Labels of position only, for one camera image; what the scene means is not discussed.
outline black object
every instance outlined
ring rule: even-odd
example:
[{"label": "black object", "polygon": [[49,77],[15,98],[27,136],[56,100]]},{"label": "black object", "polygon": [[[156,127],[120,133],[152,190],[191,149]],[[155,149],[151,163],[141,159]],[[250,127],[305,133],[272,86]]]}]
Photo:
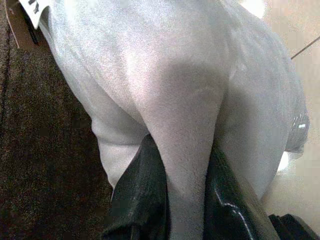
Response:
[{"label": "black object", "polygon": [[150,134],[114,189],[103,240],[167,240],[170,211],[166,172]]},{"label": "black object", "polygon": [[279,240],[245,178],[235,176],[226,156],[213,148],[204,204],[204,240]]},{"label": "black object", "polygon": [[31,36],[31,39],[33,41],[33,43],[35,45],[39,45],[39,41],[37,40],[37,36],[36,36],[36,33],[35,33],[35,29],[34,29],[34,26],[31,22],[31,19],[30,17],[28,16],[28,14],[26,13],[25,9],[22,7],[22,5],[20,5],[20,8],[21,8],[21,11],[22,11],[22,14],[23,14],[23,18],[24,18],[24,21],[28,27],[28,31],[29,31],[29,34]]},{"label": "black object", "polygon": [[[205,183],[204,240],[317,240],[302,222],[289,214],[269,219],[250,184],[212,147]],[[105,225],[102,240],[169,239],[166,172],[150,134],[114,189]]]},{"label": "black object", "polygon": [[320,240],[320,237],[298,216],[269,216],[281,240]]}]

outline floor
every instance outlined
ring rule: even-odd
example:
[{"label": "floor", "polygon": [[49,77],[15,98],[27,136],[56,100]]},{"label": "floor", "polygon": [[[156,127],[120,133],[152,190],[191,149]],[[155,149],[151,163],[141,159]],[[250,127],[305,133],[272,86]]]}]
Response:
[{"label": "floor", "polygon": [[303,83],[311,122],[304,154],[283,154],[263,206],[268,215],[301,217],[320,235],[320,1],[238,1],[282,38],[292,57],[297,54],[292,61]]}]

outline paper tag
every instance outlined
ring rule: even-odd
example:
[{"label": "paper tag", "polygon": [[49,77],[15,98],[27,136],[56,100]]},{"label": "paper tag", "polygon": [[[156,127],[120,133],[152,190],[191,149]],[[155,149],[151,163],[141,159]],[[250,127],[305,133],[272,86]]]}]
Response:
[{"label": "paper tag", "polygon": [[40,29],[35,30],[31,20],[18,0],[5,0],[6,18],[18,49],[50,52],[49,45]]},{"label": "paper tag", "polygon": [[19,0],[35,29],[38,29],[41,13],[49,6],[48,0]]}]

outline brown carpet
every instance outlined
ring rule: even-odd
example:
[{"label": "brown carpet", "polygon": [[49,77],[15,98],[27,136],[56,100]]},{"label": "brown carpet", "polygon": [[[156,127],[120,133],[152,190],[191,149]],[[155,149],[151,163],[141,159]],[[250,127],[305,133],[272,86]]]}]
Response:
[{"label": "brown carpet", "polygon": [[0,239],[99,239],[111,187],[53,57],[17,49],[0,3]]}]

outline white label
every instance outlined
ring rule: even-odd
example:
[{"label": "white label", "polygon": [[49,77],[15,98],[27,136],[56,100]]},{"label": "white label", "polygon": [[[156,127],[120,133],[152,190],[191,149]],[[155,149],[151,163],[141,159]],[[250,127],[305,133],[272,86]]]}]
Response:
[{"label": "white label", "polygon": [[49,6],[48,0],[19,0],[22,7],[28,14],[35,29],[39,26],[41,13]]}]

